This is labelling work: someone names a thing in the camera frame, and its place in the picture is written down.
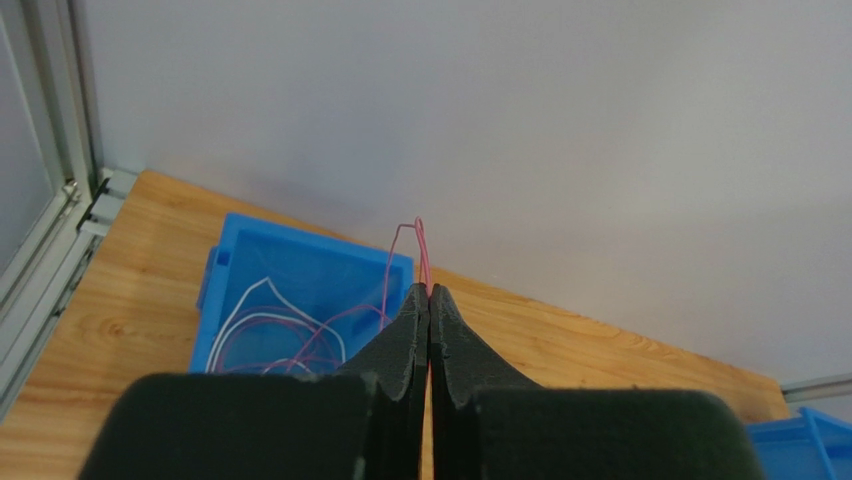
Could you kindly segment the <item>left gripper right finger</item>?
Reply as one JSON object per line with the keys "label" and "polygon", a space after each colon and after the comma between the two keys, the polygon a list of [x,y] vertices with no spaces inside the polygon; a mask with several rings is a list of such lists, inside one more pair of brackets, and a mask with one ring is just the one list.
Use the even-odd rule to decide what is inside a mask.
{"label": "left gripper right finger", "polygon": [[438,479],[760,479],[743,424],[697,390],[547,388],[429,300]]}

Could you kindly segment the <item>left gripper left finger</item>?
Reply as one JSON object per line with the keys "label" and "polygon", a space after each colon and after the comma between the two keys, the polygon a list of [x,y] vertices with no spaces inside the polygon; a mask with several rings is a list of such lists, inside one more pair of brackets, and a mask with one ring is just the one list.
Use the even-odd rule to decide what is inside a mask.
{"label": "left gripper left finger", "polygon": [[83,479],[416,479],[428,296],[331,374],[144,376],[119,397]]}

